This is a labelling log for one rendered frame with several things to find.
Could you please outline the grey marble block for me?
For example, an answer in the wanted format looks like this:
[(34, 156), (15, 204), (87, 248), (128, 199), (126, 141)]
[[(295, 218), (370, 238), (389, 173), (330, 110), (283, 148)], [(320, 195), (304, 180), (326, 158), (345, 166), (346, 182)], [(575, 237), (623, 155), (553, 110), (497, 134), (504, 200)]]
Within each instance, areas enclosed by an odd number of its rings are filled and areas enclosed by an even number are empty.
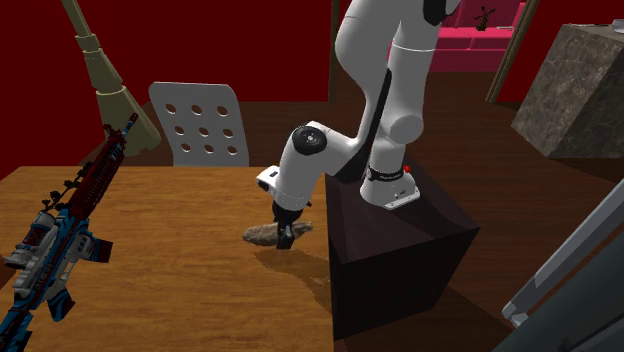
[(548, 158), (624, 159), (624, 34), (563, 25), (511, 127)]

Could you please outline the olive tiered floor lamp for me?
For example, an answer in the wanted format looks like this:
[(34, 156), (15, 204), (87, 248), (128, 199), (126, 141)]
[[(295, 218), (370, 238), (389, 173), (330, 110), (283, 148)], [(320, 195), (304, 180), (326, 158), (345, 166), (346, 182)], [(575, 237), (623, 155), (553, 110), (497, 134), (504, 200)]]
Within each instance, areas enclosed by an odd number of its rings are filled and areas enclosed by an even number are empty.
[(126, 155), (137, 156), (142, 150), (153, 150), (161, 142), (161, 135), (136, 99), (123, 84), (99, 39), (90, 30), (76, 0), (61, 0), (65, 12), (76, 31), (76, 41), (82, 51), (103, 124), (123, 129), (133, 113), (138, 115), (130, 130)]

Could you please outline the small dark windmill figure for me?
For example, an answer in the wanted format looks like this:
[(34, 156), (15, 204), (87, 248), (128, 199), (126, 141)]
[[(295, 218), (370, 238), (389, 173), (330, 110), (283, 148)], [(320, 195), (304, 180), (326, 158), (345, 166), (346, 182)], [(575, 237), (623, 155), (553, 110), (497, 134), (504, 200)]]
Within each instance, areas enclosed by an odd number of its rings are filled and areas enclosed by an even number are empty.
[(495, 12), (496, 9), (492, 8), (488, 10), (485, 6), (481, 7), (481, 14), (475, 17), (475, 20), (479, 20), (479, 23), (475, 26), (477, 31), (485, 31), (487, 29), (487, 23), (489, 21), (489, 16), (491, 13)]

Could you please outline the blue red toy rifle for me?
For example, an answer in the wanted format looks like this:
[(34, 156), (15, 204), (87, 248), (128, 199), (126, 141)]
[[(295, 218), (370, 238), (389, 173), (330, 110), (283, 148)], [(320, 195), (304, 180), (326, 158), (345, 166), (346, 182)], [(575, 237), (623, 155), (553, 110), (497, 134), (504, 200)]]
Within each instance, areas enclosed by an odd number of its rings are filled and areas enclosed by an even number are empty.
[(103, 126), (108, 139), (96, 160), (64, 182), (67, 191), (74, 191), (70, 199), (64, 202), (64, 192), (52, 191), (23, 241), (5, 258), (7, 267), (21, 273), (13, 284), (13, 306), (0, 323), (0, 352), (24, 351), (32, 334), (28, 329), (32, 312), (42, 302), (55, 322), (64, 319), (75, 305), (67, 282), (78, 261), (109, 261), (112, 243), (89, 231), (90, 215), (124, 160), (126, 136), (137, 119), (132, 114), (122, 130)]

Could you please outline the dark robot stand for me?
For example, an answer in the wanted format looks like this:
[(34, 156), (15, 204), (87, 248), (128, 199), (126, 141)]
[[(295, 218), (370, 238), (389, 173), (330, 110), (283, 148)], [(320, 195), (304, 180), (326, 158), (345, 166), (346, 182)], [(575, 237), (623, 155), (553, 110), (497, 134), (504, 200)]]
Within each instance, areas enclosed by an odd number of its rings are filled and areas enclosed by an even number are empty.
[(337, 340), (433, 308), (480, 229), (424, 168), (404, 162), (421, 195), (394, 210), (325, 179)]

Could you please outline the white perforated chair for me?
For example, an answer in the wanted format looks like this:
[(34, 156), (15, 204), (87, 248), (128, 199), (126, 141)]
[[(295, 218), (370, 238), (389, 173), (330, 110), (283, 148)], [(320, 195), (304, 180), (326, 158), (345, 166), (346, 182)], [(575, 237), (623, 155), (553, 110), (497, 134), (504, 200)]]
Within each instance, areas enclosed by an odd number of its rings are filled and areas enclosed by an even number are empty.
[(239, 102), (230, 86), (154, 82), (149, 97), (175, 166), (249, 165)]

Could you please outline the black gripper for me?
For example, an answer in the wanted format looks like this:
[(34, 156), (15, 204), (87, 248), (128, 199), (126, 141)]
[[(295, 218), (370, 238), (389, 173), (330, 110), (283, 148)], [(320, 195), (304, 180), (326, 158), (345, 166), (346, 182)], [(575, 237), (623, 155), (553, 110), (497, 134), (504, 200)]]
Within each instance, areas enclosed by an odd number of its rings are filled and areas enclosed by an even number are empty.
[(278, 250), (288, 250), (295, 241), (295, 236), (292, 232), (292, 224), (300, 218), (303, 210), (287, 210), (274, 201), (272, 203), (272, 212), (274, 215), (274, 222), (278, 223), (276, 248)]

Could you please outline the brown door frame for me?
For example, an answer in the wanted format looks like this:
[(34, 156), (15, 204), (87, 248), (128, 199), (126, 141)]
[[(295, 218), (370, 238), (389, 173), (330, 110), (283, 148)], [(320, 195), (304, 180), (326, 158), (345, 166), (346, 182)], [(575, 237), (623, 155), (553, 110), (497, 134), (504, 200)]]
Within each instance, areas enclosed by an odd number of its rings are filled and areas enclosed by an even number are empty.
[(505, 54), (503, 55), (502, 61), (486, 95), (486, 101), (488, 103), (497, 102), (505, 80), (511, 70), (513, 62), (530, 27), (531, 21), (537, 12), (540, 2), (541, 0), (526, 0), (525, 6), (520, 13), (517, 25), (515, 26), (512, 37), (506, 48)]

